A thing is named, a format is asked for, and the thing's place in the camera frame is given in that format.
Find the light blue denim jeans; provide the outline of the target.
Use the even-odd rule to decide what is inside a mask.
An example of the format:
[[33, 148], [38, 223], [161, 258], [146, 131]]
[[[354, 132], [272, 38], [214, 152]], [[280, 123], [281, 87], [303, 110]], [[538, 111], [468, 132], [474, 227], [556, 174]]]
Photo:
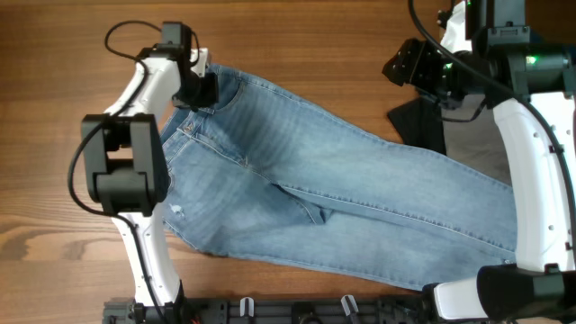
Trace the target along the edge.
[[261, 77], [212, 71], [220, 100], [175, 111], [161, 133], [164, 221], [187, 245], [412, 290], [515, 262], [508, 184]]

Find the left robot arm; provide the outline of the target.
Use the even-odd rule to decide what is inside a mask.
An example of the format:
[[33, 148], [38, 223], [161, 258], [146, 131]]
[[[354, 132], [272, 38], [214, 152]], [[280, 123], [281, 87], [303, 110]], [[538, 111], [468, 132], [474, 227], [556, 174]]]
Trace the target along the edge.
[[84, 160], [90, 198], [121, 233], [134, 281], [135, 302], [163, 310], [176, 304], [180, 278], [167, 252], [157, 206], [169, 175], [158, 130], [168, 104], [198, 111], [218, 102], [218, 78], [207, 72], [210, 54], [181, 22], [157, 27], [159, 43], [131, 57], [135, 72], [118, 100], [81, 123], [74, 160]]

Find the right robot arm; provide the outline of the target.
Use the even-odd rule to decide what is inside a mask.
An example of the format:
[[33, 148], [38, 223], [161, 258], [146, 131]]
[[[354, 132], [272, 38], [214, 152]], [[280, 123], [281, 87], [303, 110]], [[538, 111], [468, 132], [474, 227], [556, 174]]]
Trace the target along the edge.
[[406, 40], [382, 72], [437, 108], [483, 95], [508, 156], [516, 260], [431, 284], [411, 300], [417, 323], [575, 320], [575, 65], [562, 44], [535, 42], [522, 1], [453, 3], [442, 40]]

